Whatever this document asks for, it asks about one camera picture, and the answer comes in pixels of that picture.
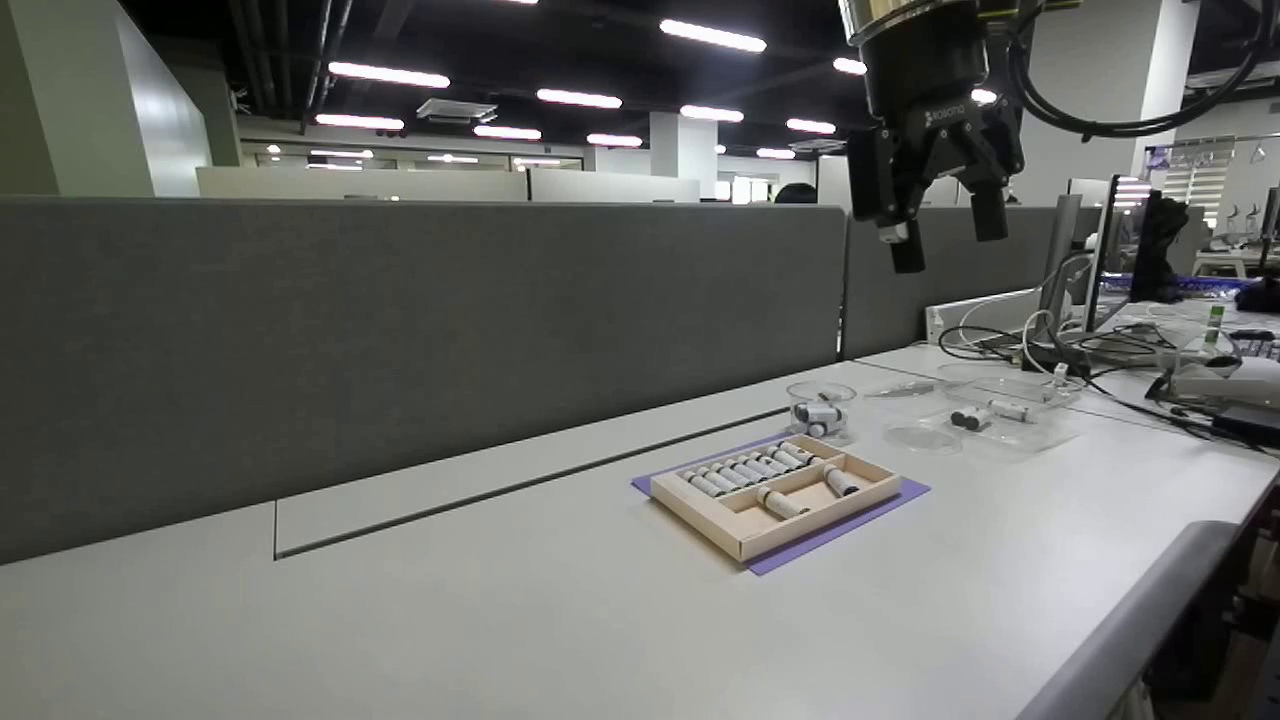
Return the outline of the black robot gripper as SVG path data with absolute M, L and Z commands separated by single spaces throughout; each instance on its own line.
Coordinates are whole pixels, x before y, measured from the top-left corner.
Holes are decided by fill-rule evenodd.
M 864 121 L 850 132 L 853 206 L 878 218 L 902 274 L 925 266 L 918 206 L 935 176 L 973 191 L 981 238 L 1004 238 L 1004 182 L 1025 168 L 1020 115 L 977 102 L 1004 67 L 1020 0 L 838 0 L 864 65 Z

